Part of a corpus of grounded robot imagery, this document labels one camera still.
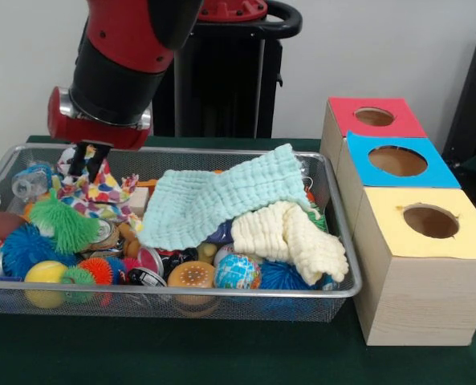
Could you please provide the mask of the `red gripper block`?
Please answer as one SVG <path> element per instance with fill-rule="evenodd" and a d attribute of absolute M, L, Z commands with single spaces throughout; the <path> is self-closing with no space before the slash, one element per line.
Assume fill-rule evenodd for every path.
<path fill-rule="evenodd" d="M 106 124 L 84 115 L 71 101 L 68 89 L 54 87 L 47 107 L 47 127 L 52 138 L 77 144 L 68 174 L 81 176 L 85 167 L 87 144 L 95 146 L 87 162 L 89 180 L 95 180 L 111 147 L 119 150 L 138 150 L 144 146 L 153 125 L 152 106 L 149 105 L 136 124 L 120 126 Z"/>

